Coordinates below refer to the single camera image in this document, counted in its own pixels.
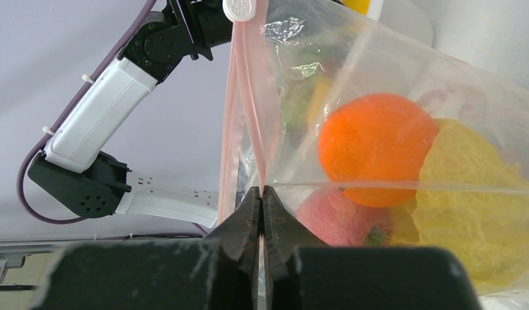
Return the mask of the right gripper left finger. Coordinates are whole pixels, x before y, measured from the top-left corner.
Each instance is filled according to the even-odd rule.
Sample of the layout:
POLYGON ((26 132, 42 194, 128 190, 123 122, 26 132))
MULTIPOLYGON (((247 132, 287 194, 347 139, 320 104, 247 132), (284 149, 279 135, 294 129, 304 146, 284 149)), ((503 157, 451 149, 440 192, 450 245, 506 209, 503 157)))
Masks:
POLYGON ((260 209, 260 189, 251 187, 237 209, 205 238, 217 242, 225 257, 247 274, 258 266, 260 209))

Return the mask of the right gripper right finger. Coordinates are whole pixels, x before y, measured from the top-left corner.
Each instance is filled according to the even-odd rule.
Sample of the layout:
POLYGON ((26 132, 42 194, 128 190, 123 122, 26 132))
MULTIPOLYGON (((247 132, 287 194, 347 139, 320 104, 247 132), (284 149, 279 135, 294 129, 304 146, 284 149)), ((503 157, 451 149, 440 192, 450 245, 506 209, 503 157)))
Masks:
POLYGON ((290 278, 292 274, 303 280, 323 279, 323 272, 307 261, 306 257, 296 257, 293 267, 289 266, 289 259, 298 247, 326 248, 328 244, 316 237, 286 209, 273 187, 264 187, 262 203, 268 279, 282 280, 290 278))

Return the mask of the red apple toy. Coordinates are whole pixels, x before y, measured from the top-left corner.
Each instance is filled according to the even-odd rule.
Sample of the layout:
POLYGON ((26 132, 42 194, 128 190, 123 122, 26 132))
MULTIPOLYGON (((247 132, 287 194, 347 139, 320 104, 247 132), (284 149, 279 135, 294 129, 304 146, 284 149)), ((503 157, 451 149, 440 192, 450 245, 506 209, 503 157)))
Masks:
POLYGON ((331 246, 386 245, 389 211, 348 199, 339 189, 312 192, 295 212, 297 220, 331 246))

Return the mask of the orange toy fruit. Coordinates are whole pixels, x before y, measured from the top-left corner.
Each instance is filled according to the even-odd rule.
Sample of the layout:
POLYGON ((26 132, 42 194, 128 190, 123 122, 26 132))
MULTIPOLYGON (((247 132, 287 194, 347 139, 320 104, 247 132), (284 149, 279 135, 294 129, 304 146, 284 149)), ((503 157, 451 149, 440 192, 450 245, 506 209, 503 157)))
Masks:
POLYGON ((326 118, 318 160, 335 183, 417 181, 438 133, 439 124, 414 101, 368 94, 326 118))

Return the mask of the clear zip top bag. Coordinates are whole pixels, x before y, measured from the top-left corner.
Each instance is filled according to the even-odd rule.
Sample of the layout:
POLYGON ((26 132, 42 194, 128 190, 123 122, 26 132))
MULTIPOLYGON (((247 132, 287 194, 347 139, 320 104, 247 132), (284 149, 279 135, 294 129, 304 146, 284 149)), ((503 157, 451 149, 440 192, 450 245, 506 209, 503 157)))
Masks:
POLYGON ((529 92, 332 1, 224 1, 218 219, 272 187, 331 245, 437 246, 529 301, 529 92))

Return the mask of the yellow napa cabbage toy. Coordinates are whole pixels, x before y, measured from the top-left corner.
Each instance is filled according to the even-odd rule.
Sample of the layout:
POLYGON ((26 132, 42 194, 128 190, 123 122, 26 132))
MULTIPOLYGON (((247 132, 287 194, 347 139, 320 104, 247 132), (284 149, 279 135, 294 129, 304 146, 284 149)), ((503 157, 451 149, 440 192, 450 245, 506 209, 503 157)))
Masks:
POLYGON ((529 289, 529 182, 482 135, 455 119, 420 171, 439 190, 417 191, 391 212, 390 245, 439 246, 465 266, 481 294, 529 289))

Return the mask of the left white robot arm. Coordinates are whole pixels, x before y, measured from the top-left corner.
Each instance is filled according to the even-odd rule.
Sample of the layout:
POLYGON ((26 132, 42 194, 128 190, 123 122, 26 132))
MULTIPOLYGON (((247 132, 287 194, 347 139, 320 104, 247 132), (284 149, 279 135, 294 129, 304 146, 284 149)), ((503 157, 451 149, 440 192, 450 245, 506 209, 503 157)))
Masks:
POLYGON ((212 48, 230 42, 232 23, 221 1, 167 1, 155 11, 147 1, 128 30, 70 100, 17 173, 17 197, 36 219, 25 196, 31 179, 75 214, 75 222, 113 214, 169 218, 211 229, 217 194, 167 185, 129 169, 103 146, 129 114, 185 57, 213 59, 212 48))

